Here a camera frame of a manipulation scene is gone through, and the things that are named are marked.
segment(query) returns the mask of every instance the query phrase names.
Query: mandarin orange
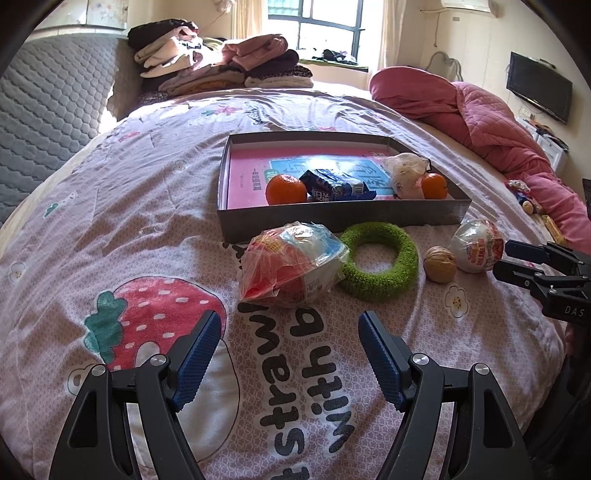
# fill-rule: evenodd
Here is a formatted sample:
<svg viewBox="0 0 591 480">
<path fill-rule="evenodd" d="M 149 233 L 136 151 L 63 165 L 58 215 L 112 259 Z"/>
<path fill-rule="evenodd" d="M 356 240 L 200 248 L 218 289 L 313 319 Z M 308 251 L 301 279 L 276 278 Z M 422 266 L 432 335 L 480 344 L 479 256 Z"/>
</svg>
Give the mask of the mandarin orange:
<svg viewBox="0 0 591 480">
<path fill-rule="evenodd" d="M 439 173 L 426 173 L 421 178 L 421 189 L 426 200 L 444 200 L 447 197 L 447 180 Z"/>
<path fill-rule="evenodd" d="M 308 198 L 304 183 L 291 175 L 275 175 L 267 184 L 265 197 L 269 205 L 303 203 Z"/>
</svg>

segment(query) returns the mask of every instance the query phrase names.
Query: television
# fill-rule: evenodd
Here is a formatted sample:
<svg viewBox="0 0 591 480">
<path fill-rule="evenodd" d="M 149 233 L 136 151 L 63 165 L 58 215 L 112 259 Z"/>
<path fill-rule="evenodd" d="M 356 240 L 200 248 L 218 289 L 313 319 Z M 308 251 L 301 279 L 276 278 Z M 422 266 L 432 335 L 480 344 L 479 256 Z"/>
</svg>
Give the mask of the television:
<svg viewBox="0 0 591 480">
<path fill-rule="evenodd" d="M 569 121 L 573 82 L 550 66 L 512 51 L 507 88 L 552 118 Z"/>
</svg>

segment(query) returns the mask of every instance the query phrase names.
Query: gray quilted mattress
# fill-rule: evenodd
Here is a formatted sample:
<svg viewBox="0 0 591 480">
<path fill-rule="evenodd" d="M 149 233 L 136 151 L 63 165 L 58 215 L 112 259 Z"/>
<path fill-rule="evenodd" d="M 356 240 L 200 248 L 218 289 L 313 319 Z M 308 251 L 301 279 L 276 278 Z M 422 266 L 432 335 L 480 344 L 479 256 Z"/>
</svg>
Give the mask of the gray quilted mattress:
<svg viewBox="0 0 591 480">
<path fill-rule="evenodd" d="M 26 42 L 0 79 L 0 225 L 102 132 L 133 110 L 141 78 L 126 39 L 70 34 Z"/>
</svg>

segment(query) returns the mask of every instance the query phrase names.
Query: green fabric ring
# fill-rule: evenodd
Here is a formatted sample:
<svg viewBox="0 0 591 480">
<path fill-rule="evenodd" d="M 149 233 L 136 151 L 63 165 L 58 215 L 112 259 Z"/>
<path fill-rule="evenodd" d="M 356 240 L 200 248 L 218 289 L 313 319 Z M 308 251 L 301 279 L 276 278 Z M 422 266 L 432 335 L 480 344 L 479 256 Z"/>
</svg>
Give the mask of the green fabric ring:
<svg viewBox="0 0 591 480">
<path fill-rule="evenodd" d="M 339 283 L 351 296 L 364 301 L 383 301 L 410 288 L 418 273 L 418 252 L 413 240 L 396 225 L 368 222 L 353 225 L 340 237 L 349 247 L 349 261 L 343 267 L 345 278 Z M 355 265 L 357 247 L 382 244 L 398 253 L 389 270 L 366 273 Z"/>
</svg>

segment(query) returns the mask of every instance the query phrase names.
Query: metal screw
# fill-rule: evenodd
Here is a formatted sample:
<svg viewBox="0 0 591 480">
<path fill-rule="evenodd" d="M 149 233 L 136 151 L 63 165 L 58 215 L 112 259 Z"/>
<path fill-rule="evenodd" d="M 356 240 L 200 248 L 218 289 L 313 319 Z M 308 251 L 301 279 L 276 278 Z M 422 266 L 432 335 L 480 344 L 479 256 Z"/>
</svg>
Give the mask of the metal screw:
<svg viewBox="0 0 591 480">
<path fill-rule="evenodd" d="M 489 373 L 491 373 L 491 369 L 488 368 L 488 365 L 485 364 L 476 364 L 474 370 L 476 370 L 476 373 L 480 375 L 488 375 Z"/>
<path fill-rule="evenodd" d="M 166 363 L 166 357 L 164 355 L 154 355 L 151 359 L 150 359 L 150 364 L 155 366 L 155 367 L 159 367 L 160 365 L 164 365 Z"/>
<path fill-rule="evenodd" d="M 427 365 L 429 363 L 429 357 L 424 353 L 415 353 L 413 355 L 413 362 L 417 365 Z"/>
<path fill-rule="evenodd" d="M 95 377 L 100 377 L 103 373 L 105 373 L 107 371 L 107 369 L 105 368 L 104 365 L 97 365 L 96 367 L 94 367 L 91 370 L 91 373 L 95 376 Z"/>
</svg>

